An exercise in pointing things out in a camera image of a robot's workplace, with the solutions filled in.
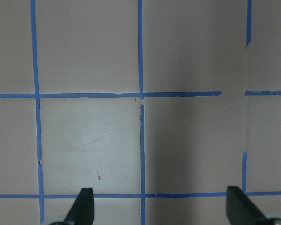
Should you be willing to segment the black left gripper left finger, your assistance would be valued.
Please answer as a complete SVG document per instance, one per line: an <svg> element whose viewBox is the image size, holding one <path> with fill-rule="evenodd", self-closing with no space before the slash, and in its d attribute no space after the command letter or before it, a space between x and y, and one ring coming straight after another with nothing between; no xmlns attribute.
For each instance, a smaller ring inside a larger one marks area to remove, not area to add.
<svg viewBox="0 0 281 225"><path fill-rule="evenodd" d="M66 225L92 225L94 215L93 188L82 188L63 223Z"/></svg>

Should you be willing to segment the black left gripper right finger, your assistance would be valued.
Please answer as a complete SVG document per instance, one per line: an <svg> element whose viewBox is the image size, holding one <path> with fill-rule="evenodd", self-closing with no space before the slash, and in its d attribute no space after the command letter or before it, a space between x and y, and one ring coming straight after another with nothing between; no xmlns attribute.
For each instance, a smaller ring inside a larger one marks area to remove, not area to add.
<svg viewBox="0 0 281 225"><path fill-rule="evenodd" d="M231 225L259 225L266 216L238 186L227 186L226 217Z"/></svg>

